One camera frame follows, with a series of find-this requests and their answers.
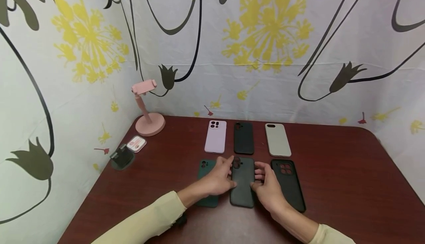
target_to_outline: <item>dark red table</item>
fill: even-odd
[[[209,118],[165,116],[165,129],[146,138],[147,145],[124,171],[108,165],[68,226],[60,244],[84,244],[163,194],[196,180]],[[226,151],[233,154],[233,125],[227,120]],[[265,122],[254,126],[254,160],[269,163]],[[383,149],[362,128],[285,123],[307,211],[360,243],[425,241],[425,207]],[[136,135],[134,124],[123,138]],[[193,206],[187,224],[149,243],[298,243],[260,206],[234,207],[229,194],[217,208]]]

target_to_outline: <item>sleeve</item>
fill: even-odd
[[[108,230],[92,244],[145,243],[167,231],[185,210],[177,193],[171,191]]]
[[[348,238],[338,230],[320,224],[316,235],[309,244],[355,244],[351,238]]]

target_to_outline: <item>dark green phone case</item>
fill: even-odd
[[[198,179],[207,175],[215,166],[215,160],[203,159],[199,162]],[[196,205],[215,208],[218,206],[218,196],[210,195],[204,199],[199,200]]]

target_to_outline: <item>round stand base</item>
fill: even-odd
[[[149,117],[152,123],[148,123],[145,116],[141,116],[135,123],[135,129],[142,136],[153,136],[164,129],[165,119],[160,113],[149,113]]]

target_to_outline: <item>person's right hand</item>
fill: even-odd
[[[290,206],[280,189],[276,175],[269,164],[255,162],[255,182],[251,183],[251,188],[257,193],[261,204],[272,216],[283,208]]]

